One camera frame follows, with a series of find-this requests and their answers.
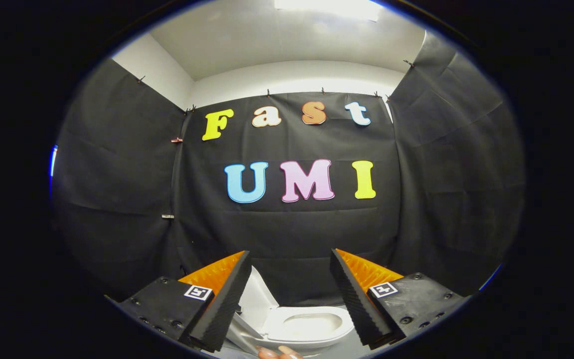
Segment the foam letter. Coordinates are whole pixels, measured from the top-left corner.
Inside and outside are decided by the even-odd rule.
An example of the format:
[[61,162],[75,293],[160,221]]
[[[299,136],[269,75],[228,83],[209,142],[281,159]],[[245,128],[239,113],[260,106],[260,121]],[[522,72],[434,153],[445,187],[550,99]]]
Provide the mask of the foam letter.
[[278,109],[274,106],[261,107],[254,111],[254,114],[256,116],[251,120],[253,127],[275,126],[281,122],[281,119],[278,117]]
[[302,106],[302,121],[308,125],[320,125],[321,123],[325,122],[326,114],[325,111],[325,104],[322,102],[312,101],[307,102]]
[[373,163],[369,161],[355,161],[351,166],[356,169],[356,175],[358,175],[356,198],[376,197],[376,191],[371,188],[371,168],[373,168]]
[[353,118],[353,122],[358,125],[367,126],[371,123],[371,120],[362,116],[362,112],[367,111],[367,108],[360,106],[358,102],[351,102],[351,104],[346,105],[344,108],[349,110],[351,118]]
[[227,194],[234,202],[251,203],[256,202],[265,195],[265,169],[269,166],[267,162],[254,162],[249,165],[254,171],[255,187],[251,192],[243,191],[242,177],[245,166],[241,164],[229,165],[225,167],[227,173]]
[[207,129],[205,129],[205,135],[203,135],[203,141],[217,139],[221,137],[221,133],[218,129],[225,129],[227,126],[227,118],[234,116],[234,111],[232,109],[212,112],[205,115],[207,118]]
[[302,197],[308,199],[314,184],[316,185],[314,199],[325,200],[333,198],[334,194],[329,184],[329,166],[331,166],[331,161],[329,160],[316,160],[311,165],[309,175],[305,175],[298,162],[283,162],[281,164],[281,169],[285,172],[283,202],[296,202],[298,200],[296,186]]

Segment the ceiling light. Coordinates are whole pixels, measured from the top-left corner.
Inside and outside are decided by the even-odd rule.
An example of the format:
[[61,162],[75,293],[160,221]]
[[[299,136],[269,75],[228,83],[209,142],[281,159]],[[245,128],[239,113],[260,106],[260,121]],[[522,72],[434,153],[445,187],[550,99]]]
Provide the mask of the ceiling light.
[[381,5],[370,0],[275,0],[277,9],[324,11],[340,16],[350,16],[378,21]]

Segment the white wall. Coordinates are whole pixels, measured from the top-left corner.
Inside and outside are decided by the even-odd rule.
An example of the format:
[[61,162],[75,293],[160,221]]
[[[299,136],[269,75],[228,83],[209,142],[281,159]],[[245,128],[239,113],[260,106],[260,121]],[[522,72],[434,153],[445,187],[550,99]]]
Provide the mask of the white wall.
[[189,104],[201,107],[269,93],[344,92],[378,95],[387,99],[404,74],[385,68],[340,61],[285,61],[219,73],[198,80]]
[[112,59],[181,109],[191,106],[194,80],[149,33],[124,46]]
[[285,61],[226,71],[194,82],[148,33],[112,59],[181,109],[270,93],[378,91],[383,100],[400,83],[402,72],[341,61]]

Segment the toilet bowl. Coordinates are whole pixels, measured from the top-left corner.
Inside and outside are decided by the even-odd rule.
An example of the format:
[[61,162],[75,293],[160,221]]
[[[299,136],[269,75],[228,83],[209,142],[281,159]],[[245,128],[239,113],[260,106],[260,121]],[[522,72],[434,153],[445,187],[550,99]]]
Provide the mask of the toilet bowl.
[[251,354],[255,346],[277,350],[285,345],[312,357],[343,341],[353,330],[349,312],[338,307],[280,307],[252,266],[227,339]]

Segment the black fabric backdrop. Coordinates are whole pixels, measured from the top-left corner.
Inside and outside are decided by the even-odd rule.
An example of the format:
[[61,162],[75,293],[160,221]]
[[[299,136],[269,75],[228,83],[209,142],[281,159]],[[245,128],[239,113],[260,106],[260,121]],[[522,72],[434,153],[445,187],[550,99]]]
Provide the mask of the black fabric backdrop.
[[112,60],[84,82],[62,126],[53,199],[61,232],[119,300],[162,273],[180,277],[171,174],[184,113]]
[[[106,61],[57,141],[53,191],[68,246],[118,300],[159,275],[180,277],[250,250],[281,305],[341,304],[331,248],[471,294],[517,229],[520,139],[501,94],[451,45],[427,34],[414,64],[388,101],[392,123],[381,98],[344,93],[261,95],[185,114]],[[303,123],[310,101],[325,104],[325,123]],[[367,108],[369,126],[351,119],[351,102]],[[253,127],[253,112],[269,105],[282,122]],[[221,137],[202,141],[205,115],[226,109],[234,116]],[[177,136],[182,144],[170,142]],[[335,197],[282,202],[280,163],[297,161],[308,173],[317,159],[332,162]],[[264,197],[232,201],[225,166],[245,165],[250,191],[249,165],[261,161],[269,163]],[[353,161],[373,162],[375,198],[355,198]]]
[[[325,104],[327,120],[306,125],[303,104]],[[366,107],[371,124],[357,125],[344,107]],[[254,111],[278,109],[281,123],[253,127]],[[211,112],[233,109],[221,137],[203,141]],[[253,265],[281,305],[342,304],[329,271],[331,248],[342,248],[377,263],[389,263],[399,218],[399,165],[393,125],[380,97],[345,93],[287,93],[255,96],[189,112],[174,175],[175,222],[179,253],[191,253],[189,270],[225,255],[249,250]],[[329,200],[285,203],[280,164],[297,161],[308,173],[317,159],[328,159]],[[225,166],[243,164],[242,188],[254,188],[253,162],[268,162],[265,195],[241,204],[228,197]],[[375,198],[357,199],[354,161],[371,161]]]
[[512,112],[469,59],[430,33],[388,104],[403,189],[392,269],[469,295],[501,263],[524,207]]

